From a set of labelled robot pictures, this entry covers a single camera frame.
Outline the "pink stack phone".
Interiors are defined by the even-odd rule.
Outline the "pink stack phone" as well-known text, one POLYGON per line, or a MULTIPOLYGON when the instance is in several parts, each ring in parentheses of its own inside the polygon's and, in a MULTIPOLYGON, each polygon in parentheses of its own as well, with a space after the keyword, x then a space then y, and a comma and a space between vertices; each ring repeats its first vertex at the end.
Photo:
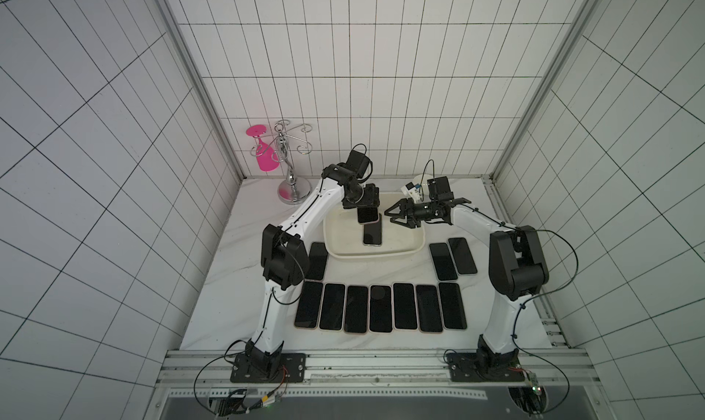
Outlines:
POLYGON ((361 225, 377 223, 380 215, 377 207, 361 207, 357 209, 357 222, 361 225))

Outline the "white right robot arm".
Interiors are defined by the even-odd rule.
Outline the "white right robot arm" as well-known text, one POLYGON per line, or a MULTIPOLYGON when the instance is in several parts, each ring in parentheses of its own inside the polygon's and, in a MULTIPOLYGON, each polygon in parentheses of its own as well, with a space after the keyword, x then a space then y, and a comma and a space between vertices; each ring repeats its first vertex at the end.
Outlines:
POLYGON ((488 325, 478 338, 473 373, 491 381, 510 370, 520 351, 515 345, 519 316, 549 280, 539 230, 499 221, 464 198, 427 203, 403 198, 384 215, 409 228, 455 225, 488 247, 488 278, 495 297, 488 325))

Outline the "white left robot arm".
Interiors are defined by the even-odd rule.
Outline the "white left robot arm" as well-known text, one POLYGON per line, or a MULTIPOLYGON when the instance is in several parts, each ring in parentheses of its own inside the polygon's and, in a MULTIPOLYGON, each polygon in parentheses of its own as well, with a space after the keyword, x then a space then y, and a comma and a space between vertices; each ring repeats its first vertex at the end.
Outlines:
POLYGON ((291 297, 310 270, 311 232, 316 230, 332 208, 370 208, 379 205, 378 188, 368 183, 373 163, 364 157, 326 167, 318 185, 302 205, 279 225, 268 225, 262 234, 261 266, 264 276, 264 303, 254 339, 244 356, 257 372, 273 379, 280 372, 284 337, 280 333, 291 297))

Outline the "white plastic storage box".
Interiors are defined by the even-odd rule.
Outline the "white plastic storage box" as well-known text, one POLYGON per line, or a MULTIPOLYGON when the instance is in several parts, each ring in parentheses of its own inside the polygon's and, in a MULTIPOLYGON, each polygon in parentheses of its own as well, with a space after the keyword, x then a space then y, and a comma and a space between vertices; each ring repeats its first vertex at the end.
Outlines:
POLYGON ((419 252, 426 244, 424 229, 410 229, 393 224, 384 211, 398 200, 401 193, 382 192, 376 223, 358 222, 354 209, 333 208, 323 225, 324 243, 329 253, 339 260, 407 256, 419 252))

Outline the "chrome glass holder stand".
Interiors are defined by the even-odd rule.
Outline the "chrome glass holder stand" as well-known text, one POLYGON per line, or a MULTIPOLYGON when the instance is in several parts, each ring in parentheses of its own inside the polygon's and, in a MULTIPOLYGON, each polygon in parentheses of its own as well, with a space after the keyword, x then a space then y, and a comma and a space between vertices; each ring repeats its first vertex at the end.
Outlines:
POLYGON ((308 180, 297 175, 293 152, 306 156, 311 152, 311 144, 307 139, 292 135, 291 129, 299 129, 302 133, 307 134, 312 130, 312 126, 310 124, 291 126, 288 119, 281 119, 273 127, 272 147, 275 150, 279 168, 283 168, 285 171, 285 178, 277 188, 277 195, 283 203, 296 205, 303 203, 310 196, 311 184, 308 180))

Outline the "pink plastic wine glass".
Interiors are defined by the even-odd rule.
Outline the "pink plastic wine glass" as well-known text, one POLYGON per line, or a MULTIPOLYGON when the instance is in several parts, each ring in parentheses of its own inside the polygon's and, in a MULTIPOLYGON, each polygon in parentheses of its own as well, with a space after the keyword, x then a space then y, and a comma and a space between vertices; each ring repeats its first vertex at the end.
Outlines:
POLYGON ((272 147, 273 140, 264 142, 268 127, 264 124, 255 124, 246 130, 246 135, 254 140, 251 155, 255 157, 257 165, 262 172, 272 172, 279 168, 279 162, 272 147))

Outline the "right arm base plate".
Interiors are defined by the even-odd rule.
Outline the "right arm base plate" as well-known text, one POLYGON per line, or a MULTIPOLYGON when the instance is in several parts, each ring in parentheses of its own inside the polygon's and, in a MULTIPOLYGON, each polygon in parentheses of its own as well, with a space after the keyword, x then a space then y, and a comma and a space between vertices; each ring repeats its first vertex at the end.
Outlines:
POLYGON ((446 350, 444 362, 454 383, 523 383, 526 378, 517 354, 446 350))

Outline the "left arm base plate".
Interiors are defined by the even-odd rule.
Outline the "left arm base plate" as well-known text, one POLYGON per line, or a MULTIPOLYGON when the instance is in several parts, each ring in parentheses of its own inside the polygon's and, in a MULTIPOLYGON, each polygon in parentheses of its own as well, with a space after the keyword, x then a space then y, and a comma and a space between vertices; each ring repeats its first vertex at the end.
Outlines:
POLYGON ((307 355, 280 353, 272 357, 256 357, 240 353, 235 357, 231 383, 302 383, 307 355))

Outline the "aluminium mounting rail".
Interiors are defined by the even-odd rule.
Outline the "aluminium mounting rail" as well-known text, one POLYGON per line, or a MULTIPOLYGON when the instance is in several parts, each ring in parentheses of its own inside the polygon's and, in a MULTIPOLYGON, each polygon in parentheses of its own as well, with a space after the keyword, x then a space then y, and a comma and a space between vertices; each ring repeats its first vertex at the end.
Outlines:
POLYGON ((317 350, 285 359, 273 378, 258 378, 241 359, 212 351, 171 351, 156 387, 168 395, 196 396, 207 403, 232 392, 279 395, 449 395, 477 398, 482 387, 583 387, 599 384, 583 350, 532 350, 516 365, 481 372, 473 353, 462 350, 317 350))

